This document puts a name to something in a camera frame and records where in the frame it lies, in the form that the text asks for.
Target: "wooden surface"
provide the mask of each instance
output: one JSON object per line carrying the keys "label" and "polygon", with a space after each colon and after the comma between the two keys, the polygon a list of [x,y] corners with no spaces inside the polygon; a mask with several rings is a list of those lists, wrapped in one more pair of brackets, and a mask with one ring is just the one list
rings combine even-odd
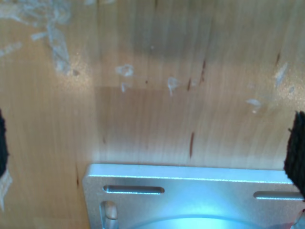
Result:
{"label": "wooden surface", "polygon": [[0,20],[0,48],[22,43],[0,58],[13,178],[2,229],[89,228],[93,162],[283,168],[305,104],[303,0],[110,2],[73,1],[58,25],[67,75],[47,38],[31,40],[44,28]]}

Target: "wood stain mark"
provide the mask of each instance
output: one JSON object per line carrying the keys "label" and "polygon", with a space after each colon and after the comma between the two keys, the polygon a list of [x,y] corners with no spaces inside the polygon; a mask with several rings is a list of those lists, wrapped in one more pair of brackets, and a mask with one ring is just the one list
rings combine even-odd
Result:
{"label": "wood stain mark", "polygon": [[276,66],[278,65],[278,62],[280,61],[280,59],[281,59],[281,52],[279,52],[279,53],[277,54],[276,62],[275,62],[275,65],[276,65]]}
{"label": "wood stain mark", "polygon": [[154,10],[157,10],[158,8],[158,0],[154,0]]}
{"label": "wood stain mark", "polygon": [[190,158],[192,158],[192,155],[193,155],[194,135],[195,135],[195,132],[192,132],[191,140],[190,140]]}
{"label": "wood stain mark", "polygon": [[202,64],[200,82],[204,82],[204,70],[205,70],[205,60],[203,61],[203,64]]}
{"label": "wood stain mark", "polygon": [[192,82],[192,80],[190,79],[190,80],[189,80],[189,83],[188,83],[188,85],[187,85],[187,91],[189,91],[190,88],[191,88],[191,82]]}
{"label": "wood stain mark", "polygon": [[77,188],[79,188],[79,186],[80,186],[80,178],[78,176],[78,168],[77,168],[76,164],[75,164],[75,170],[76,170],[76,185],[77,185]]}

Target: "metal edge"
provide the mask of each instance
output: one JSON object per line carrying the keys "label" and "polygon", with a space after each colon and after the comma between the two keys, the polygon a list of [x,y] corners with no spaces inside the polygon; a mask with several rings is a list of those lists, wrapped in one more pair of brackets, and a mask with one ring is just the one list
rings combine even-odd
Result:
{"label": "metal edge", "polygon": [[86,174],[82,180],[83,183],[87,177],[134,177],[292,184],[292,181],[283,170],[122,164],[91,164],[87,167]]}

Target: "slotted hole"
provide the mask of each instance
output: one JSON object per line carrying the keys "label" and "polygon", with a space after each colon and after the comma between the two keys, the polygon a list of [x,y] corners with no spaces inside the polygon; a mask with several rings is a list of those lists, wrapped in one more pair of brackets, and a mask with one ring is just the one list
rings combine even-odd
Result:
{"label": "slotted hole", "polygon": [[126,186],[126,185],[105,185],[103,187],[106,193],[119,193],[119,194],[148,194],[160,195],[165,192],[162,187],[151,186]]}
{"label": "slotted hole", "polygon": [[303,200],[304,197],[299,192],[277,192],[277,191],[258,191],[254,192],[256,199],[274,199],[274,200]]}
{"label": "slotted hole", "polygon": [[118,210],[112,201],[103,201],[100,205],[101,221],[103,229],[118,229]]}

